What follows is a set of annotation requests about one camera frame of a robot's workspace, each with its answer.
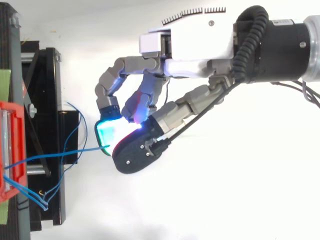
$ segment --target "black cable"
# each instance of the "black cable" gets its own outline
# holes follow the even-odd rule
[[[168,96],[169,96],[169,83],[170,83],[170,79],[168,81],[168,83],[166,84],[166,95],[165,95],[165,101],[164,104],[165,105],[168,102]]]
[[[251,6],[244,10],[236,21],[253,21],[249,34],[245,37],[232,61],[231,76],[235,82],[243,83],[247,81],[248,62],[265,34],[269,15],[262,6]]]
[[[289,84],[284,84],[284,83],[280,83],[280,82],[271,82],[272,85],[278,85],[278,86],[282,86],[282,87],[287,87],[287,88],[291,88],[294,90],[299,91],[300,93],[303,93],[303,90],[301,90],[300,88],[297,88],[295,86],[289,85]],[[318,108],[320,108],[320,103],[319,101],[316,99],[316,97],[313,95],[313,93],[309,92],[308,89],[307,90],[307,97],[310,99],[310,102],[315,104]]]
[[[241,82],[236,82],[235,84],[228,87],[223,93],[221,93],[212,103],[210,103],[202,112],[200,112],[194,119],[188,122],[184,127],[182,127],[179,131],[177,131],[174,135],[172,135],[168,140],[169,142],[176,139],[179,135],[181,135],[185,130],[191,127],[196,121],[198,121],[203,115],[205,115],[209,110],[211,110],[221,99],[223,99],[228,93],[230,93],[233,89],[239,86]]]
[[[293,81],[293,83],[299,85],[300,87],[302,87],[302,82],[300,82],[300,81]],[[308,87],[308,86],[306,86],[305,88],[306,88],[306,90],[307,90],[309,93],[311,93],[312,95],[314,95],[314,96],[316,96],[318,99],[320,99],[320,94],[319,94],[319,93],[315,92],[314,90],[312,90],[312,89],[311,89],[310,87]]]
[[[290,89],[297,90],[300,93],[303,93],[303,91],[300,88],[297,88],[297,87],[289,85],[289,84],[284,84],[284,83],[281,83],[281,82],[271,82],[271,84],[272,85],[276,85],[276,86],[278,85],[278,86],[282,86],[282,87],[287,87],[287,88],[290,88]]]

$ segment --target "white wall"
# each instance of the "white wall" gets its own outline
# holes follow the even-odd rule
[[[320,14],[312,0],[9,3],[21,13],[22,40],[40,40],[41,48],[62,53],[63,101],[84,113],[88,148],[97,146],[94,87],[100,75],[116,58],[137,55],[139,35],[162,19],[192,7],[227,6],[235,20],[256,4],[270,19]],[[122,106],[141,79],[131,76],[119,91]],[[205,81],[172,79],[169,99]],[[319,83],[312,86],[320,91]],[[65,177],[65,223],[46,222],[31,239],[319,239],[319,119],[319,109],[299,92],[269,83],[242,85],[138,173],[118,172],[101,151],[84,153]]]

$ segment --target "robotic hand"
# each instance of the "robotic hand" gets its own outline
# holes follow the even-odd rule
[[[252,6],[233,24],[226,8],[197,8],[162,24],[140,37],[142,56],[118,58],[95,88],[101,114],[95,130],[101,146],[106,143],[102,134],[106,123],[124,117],[134,125],[132,133],[119,137],[113,152],[104,150],[122,173],[135,173],[156,161],[172,140],[239,84],[300,77],[320,81],[320,15],[303,23],[269,20],[263,7]],[[120,113],[114,93],[131,74],[143,74],[143,80]],[[209,81],[157,110],[162,86],[170,77]],[[160,140],[192,115],[196,117],[173,136]]]

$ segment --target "blue wire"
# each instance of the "blue wire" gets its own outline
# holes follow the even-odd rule
[[[93,148],[87,148],[87,149],[81,149],[81,150],[73,150],[73,151],[66,151],[63,153],[53,153],[53,154],[43,154],[43,155],[38,155],[38,156],[32,156],[32,157],[28,157],[24,160],[18,161],[15,164],[9,165],[7,167],[5,167],[4,169],[11,169],[19,164],[22,163],[27,163],[36,159],[42,159],[42,158],[56,158],[56,157],[62,157],[62,156],[67,156],[67,155],[71,155],[71,154],[76,154],[76,153],[83,153],[83,152],[90,152],[90,151],[95,151],[95,150],[100,150],[100,149],[104,149],[107,148],[107,146],[100,146],[100,147],[93,147]]]
[[[76,109],[76,110],[80,113],[80,115],[81,115],[80,121],[79,121],[79,124],[78,124],[77,128],[79,127],[79,125],[80,125],[80,123],[81,123],[81,119],[84,120],[84,124],[85,124],[85,141],[84,141],[84,145],[83,145],[83,148],[82,148],[82,149],[85,149],[85,147],[86,147],[86,145],[87,145],[87,141],[88,141],[88,125],[87,125],[86,118],[85,118],[85,116],[82,114],[82,112],[81,112],[79,109],[77,109],[74,105],[72,105],[72,104],[69,103],[69,102],[68,102],[68,104],[69,104],[70,106],[72,106],[74,109]],[[66,146],[67,146],[67,142],[68,142],[69,138],[70,138],[71,135],[75,132],[76,129],[74,129],[74,130],[70,133],[70,135],[67,137],[67,139],[66,139],[66,141],[65,141],[65,143],[64,143],[63,152],[66,150]],[[53,194],[49,197],[49,199],[47,200],[48,203],[49,203],[49,202],[51,201],[51,199],[57,194],[57,192],[58,192],[58,190],[59,190],[59,188],[60,188],[60,186],[61,186],[61,182],[62,182],[62,180],[63,180],[63,178],[64,178],[64,176],[65,176],[66,171],[68,171],[69,169],[71,169],[71,168],[78,162],[78,160],[79,160],[79,158],[81,157],[81,155],[82,155],[82,152],[80,153],[80,155],[78,156],[78,158],[76,159],[76,161],[75,161],[71,166],[69,166],[66,170],[63,171],[63,174],[62,174],[59,182],[57,183],[57,185],[55,185],[53,188],[51,188],[49,191],[47,191],[47,192],[44,194],[43,199],[45,199],[45,197],[47,196],[47,194],[49,194],[49,193],[51,193],[53,190],[55,190],[54,193],[53,193]]]
[[[13,181],[12,179],[10,179],[9,177],[7,177],[6,175],[3,175],[4,180],[11,184],[12,186],[18,186],[19,188],[23,189],[24,191],[27,191],[28,193],[34,195],[42,204],[44,205],[48,205],[48,203],[46,201],[44,201],[38,194],[36,194],[34,191],[30,190],[29,188],[22,186],[21,184],[19,184],[16,181]]]
[[[34,201],[36,204],[38,204],[44,211],[47,211],[48,210],[48,207],[47,206],[44,206],[41,202],[39,202],[37,199],[35,199],[33,196],[30,196],[29,194],[27,194],[22,188],[20,188],[18,185],[14,184],[14,183],[10,183],[8,182],[7,179],[5,179],[5,181],[7,183],[9,183],[10,185],[12,185],[13,187],[15,187],[16,189],[19,190],[19,192],[21,194],[23,194],[24,196],[26,196],[27,198],[29,198],[30,200]]]
[[[65,172],[68,171],[70,168],[72,168],[79,160],[79,158],[81,157],[82,153],[83,152],[89,152],[89,151],[95,151],[95,150],[100,150],[100,149],[104,149],[105,147],[108,147],[108,146],[102,146],[102,147],[94,147],[94,148],[88,148],[88,149],[85,149],[86,145],[87,145],[87,141],[88,141],[88,125],[87,125],[87,121],[86,121],[86,118],[84,117],[84,115],[74,106],[72,105],[71,103],[68,102],[68,104],[70,106],[72,106],[74,109],[76,109],[81,117],[80,117],[80,120],[79,120],[79,124],[77,125],[77,127],[69,134],[69,136],[67,137],[65,143],[64,143],[64,147],[63,147],[63,152],[62,153],[53,153],[53,154],[43,154],[43,155],[38,155],[38,156],[32,156],[32,157],[28,157],[24,160],[21,160],[15,164],[12,164],[12,165],[9,165],[7,167],[5,167],[4,169],[10,169],[10,168],[13,168],[19,164],[22,164],[22,163],[26,163],[26,162],[29,162],[29,161],[32,161],[32,160],[36,160],[36,159],[41,159],[41,158],[56,158],[56,157],[62,157],[61,158],[61,162],[60,162],[60,165],[62,166],[63,165],[63,159],[64,159],[64,156],[67,156],[67,155],[71,155],[71,154],[75,154],[75,153],[80,153],[80,155],[78,156],[78,158],[76,159],[76,161],[71,165],[69,166],[66,170],[63,171],[63,174],[58,182],[58,184],[56,186],[54,186],[52,189],[50,189],[48,192],[45,193],[45,195],[41,198],[37,193],[35,193],[34,191],[30,190],[29,188],[25,187],[25,186],[22,186],[21,184],[19,184],[18,182],[8,178],[7,176],[4,176],[4,180],[9,183],[10,185],[12,185],[13,187],[15,187],[16,189],[18,189],[23,195],[25,195],[27,198],[29,198],[30,200],[34,201],[36,204],[38,204],[44,211],[47,211],[48,210],[48,204],[50,202],[50,200],[56,195],[56,193],[58,192],[60,186],[61,186],[61,182],[65,176]],[[84,120],[84,124],[85,124],[85,142],[84,142],[84,145],[83,145],[83,148],[81,150],[73,150],[73,151],[66,151],[66,148],[67,148],[67,142],[69,140],[69,138],[72,136],[72,134],[79,128],[80,126],[80,123],[81,123],[81,120]],[[45,197],[47,194],[49,194],[50,192],[52,192],[53,190],[55,190],[55,192],[51,195],[51,197],[48,199],[48,201],[45,201]]]

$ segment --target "bolt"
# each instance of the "bolt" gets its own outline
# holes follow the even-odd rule
[[[300,42],[299,46],[300,46],[300,48],[304,49],[307,46],[307,44],[305,41],[302,41],[302,42]]]
[[[29,116],[30,116],[30,118],[34,118],[35,117],[35,115],[36,115],[36,113],[38,112],[38,110],[35,108],[35,106],[31,103],[30,105],[29,105]]]
[[[55,60],[56,60],[58,63],[61,63],[61,62],[62,62],[62,56],[61,56],[60,53],[57,53],[57,54],[55,55]]]
[[[18,14],[17,13],[12,15],[12,17],[10,18],[10,23],[15,28],[17,28],[17,29],[20,28],[19,18],[18,18]]]

